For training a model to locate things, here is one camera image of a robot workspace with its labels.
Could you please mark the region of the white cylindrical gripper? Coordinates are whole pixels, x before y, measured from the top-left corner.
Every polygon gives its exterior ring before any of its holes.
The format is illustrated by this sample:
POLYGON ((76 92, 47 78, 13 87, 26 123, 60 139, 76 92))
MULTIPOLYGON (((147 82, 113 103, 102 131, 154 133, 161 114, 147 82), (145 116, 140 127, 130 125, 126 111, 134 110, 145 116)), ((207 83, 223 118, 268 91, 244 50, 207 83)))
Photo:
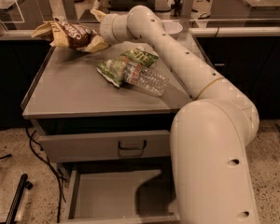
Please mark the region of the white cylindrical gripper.
POLYGON ((100 34, 96 35, 85 48, 86 52, 94 53, 130 39, 127 26, 127 15, 108 14, 93 8, 91 14, 100 22, 100 34))

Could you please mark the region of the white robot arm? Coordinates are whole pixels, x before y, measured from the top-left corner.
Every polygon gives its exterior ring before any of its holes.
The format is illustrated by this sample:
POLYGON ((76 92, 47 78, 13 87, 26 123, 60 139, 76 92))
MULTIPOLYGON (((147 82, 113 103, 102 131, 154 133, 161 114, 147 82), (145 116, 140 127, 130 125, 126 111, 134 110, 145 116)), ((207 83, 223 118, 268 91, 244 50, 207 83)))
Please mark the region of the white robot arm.
POLYGON ((255 105, 224 76, 172 38, 147 7, 127 14, 91 11, 108 44, 149 44, 181 79, 190 103, 170 133, 181 224, 260 224, 245 154, 259 128, 255 105))

